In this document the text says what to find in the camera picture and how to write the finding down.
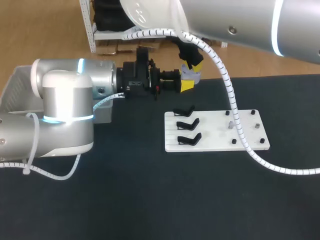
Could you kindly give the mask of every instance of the black bag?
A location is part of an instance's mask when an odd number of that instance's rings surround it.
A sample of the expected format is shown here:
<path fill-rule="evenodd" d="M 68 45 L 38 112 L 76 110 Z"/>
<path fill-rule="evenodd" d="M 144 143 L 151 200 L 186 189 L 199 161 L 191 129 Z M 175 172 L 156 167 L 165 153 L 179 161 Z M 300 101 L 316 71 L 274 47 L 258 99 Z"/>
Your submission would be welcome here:
<path fill-rule="evenodd" d="M 94 22 L 98 31 L 123 32 L 134 26 L 120 0 L 94 0 Z"/>

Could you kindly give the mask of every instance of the white fixture board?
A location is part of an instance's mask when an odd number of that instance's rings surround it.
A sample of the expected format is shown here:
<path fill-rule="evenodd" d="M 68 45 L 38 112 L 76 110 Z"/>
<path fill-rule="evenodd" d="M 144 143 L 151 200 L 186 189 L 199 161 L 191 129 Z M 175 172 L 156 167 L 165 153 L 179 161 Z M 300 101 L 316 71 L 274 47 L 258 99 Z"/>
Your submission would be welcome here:
<path fill-rule="evenodd" d="M 244 135 L 253 150 L 268 150 L 270 143 L 261 120 L 259 111 L 251 114 L 250 110 L 239 110 L 239 116 Z M 178 130 L 177 122 L 192 124 L 199 118 L 200 123 L 193 130 Z M 166 152 L 216 152 L 216 151 L 244 151 L 236 127 L 229 129 L 229 122 L 234 121 L 232 112 L 226 111 L 194 111 L 190 117 L 175 116 L 173 111 L 164 114 L 164 144 Z M 202 138 L 195 146 L 178 143 L 178 136 L 193 139 L 198 133 Z"/>

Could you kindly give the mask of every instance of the wooden floor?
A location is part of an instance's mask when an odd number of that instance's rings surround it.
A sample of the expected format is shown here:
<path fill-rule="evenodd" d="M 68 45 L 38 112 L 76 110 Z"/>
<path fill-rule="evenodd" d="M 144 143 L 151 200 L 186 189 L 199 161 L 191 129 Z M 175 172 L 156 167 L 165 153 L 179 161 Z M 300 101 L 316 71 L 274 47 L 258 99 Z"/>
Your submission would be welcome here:
<path fill-rule="evenodd" d="M 216 48 L 232 77 L 320 74 L 320 65 L 277 57 L 271 53 L 230 45 Z M 164 45 L 151 53 L 163 70 L 179 68 L 178 50 Z M 0 91 L 14 68 L 38 58 L 92 58 L 133 61 L 133 54 L 98 56 L 90 52 L 78 0 L 1 0 Z M 205 58 L 203 79 L 219 78 Z"/>

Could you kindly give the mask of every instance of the black clip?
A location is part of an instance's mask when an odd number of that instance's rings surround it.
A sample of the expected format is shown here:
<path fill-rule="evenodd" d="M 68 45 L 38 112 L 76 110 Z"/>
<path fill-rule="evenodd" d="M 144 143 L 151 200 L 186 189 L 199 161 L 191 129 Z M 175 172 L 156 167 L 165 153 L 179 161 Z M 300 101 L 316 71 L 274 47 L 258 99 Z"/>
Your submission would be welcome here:
<path fill-rule="evenodd" d="M 191 145 L 191 146 L 195 146 L 197 145 L 197 143 L 200 141 L 200 139 L 202 138 L 201 132 L 199 132 L 194 139 L 188 138 L 188 137 L 184 137 L 184 136 L 178 136 L 177 140 L 179 145 Z"/>
<path fill-rule="evenodd" d="M 189 111 L 175 108 L 175 109 L 173 109 L 173 113 L 175 116 L 190 117 L 191 114 L 194 112 L 195 108 L 196 108 L 195 105 L 192 105 L 190 107 Z"/>
<path fill-rule="evenodd" d="M 183 121 L 177 121 L 176 126 L 178 127 L 178 130 L 190 130 L 193 131 L 200 123 L 200 119 L 196 118 L 192 124 L 185 123 Z"/>

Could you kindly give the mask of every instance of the black mat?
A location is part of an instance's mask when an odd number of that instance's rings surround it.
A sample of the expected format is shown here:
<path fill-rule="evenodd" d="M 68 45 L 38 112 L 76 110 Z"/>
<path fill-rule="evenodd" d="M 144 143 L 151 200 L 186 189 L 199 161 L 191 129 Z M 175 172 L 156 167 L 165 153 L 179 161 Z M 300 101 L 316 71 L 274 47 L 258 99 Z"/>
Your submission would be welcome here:
<path fill-rule="evenodd" d="M 320 167 L 320 76 L 234 79 L 239 109 L 258 109 L 287 168 Z M 263 168 L 245 152 L 166 153 L 164 113 L 225 110 L 221 80 L 158 102 L 115 101 L 113 123 L 95 126 L 93 150 L 74 176 L 54 181 L 0 169 L 1 240 L 316 240 L 320 176 Z M 66 174 L 74 157 L 36 160 Z"/>

